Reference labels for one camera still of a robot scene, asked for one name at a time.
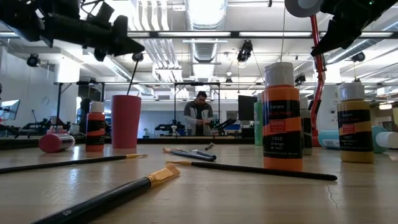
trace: computer monitor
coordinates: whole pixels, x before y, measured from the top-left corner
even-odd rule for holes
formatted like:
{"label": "computer monitor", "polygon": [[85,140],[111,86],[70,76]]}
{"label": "computer monitor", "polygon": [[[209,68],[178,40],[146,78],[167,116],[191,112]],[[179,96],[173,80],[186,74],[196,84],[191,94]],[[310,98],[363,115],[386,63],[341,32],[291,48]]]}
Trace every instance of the computer monitor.
{"label": "computer monitor", "polygon": [[0,118],[3,120],[15,120],[17,117],[19,100],[1,102]]}
{"label": "computer monitor", "polygon": [[254,121],[255,96],[238,96],[238,119],[240,121]]}

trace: orange bottle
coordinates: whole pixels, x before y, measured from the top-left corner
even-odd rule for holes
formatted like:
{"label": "orange bottle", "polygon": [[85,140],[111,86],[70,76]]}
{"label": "orange bottle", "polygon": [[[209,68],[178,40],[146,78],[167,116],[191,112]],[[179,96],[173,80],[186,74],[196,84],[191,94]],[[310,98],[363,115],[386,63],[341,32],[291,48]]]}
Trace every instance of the orange bottle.
{"label": "orange bottle", "polygon": [[300,93],[294,88],[293,64],[277,62],[265,68],[263,102],[264,167],[303,169]]}
{"label": "orange bottle", "polygon": [[104,104],[90,103],[90,113],[87,115],[86,151],[103,151],[105,135]]}

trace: table surface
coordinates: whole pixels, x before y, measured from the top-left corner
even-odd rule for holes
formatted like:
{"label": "table surface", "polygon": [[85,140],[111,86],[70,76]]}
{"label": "table surface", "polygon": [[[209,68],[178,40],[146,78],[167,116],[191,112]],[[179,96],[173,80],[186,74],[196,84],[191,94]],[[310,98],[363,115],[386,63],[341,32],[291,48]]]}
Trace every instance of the table surface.
{"label": "table surface", "polygon": [[[147,158],[2,174],[1,223],[30,223],[164,167],[186,160],[140,145]],[[201,149],[205,145],[170,145]],[[216,145],[217,162],[262,167],[262,147]],[[0,152],[0,167],[126,154],[86,153],[84,146],[44,154],[38,149]],[[398,152],[376,155],[375,164],[340,162],[339,152],[314,149],[304,171],[338,176],[336,182],[178,167],[179,178],[99,217],[93,223],[397,223]]]}

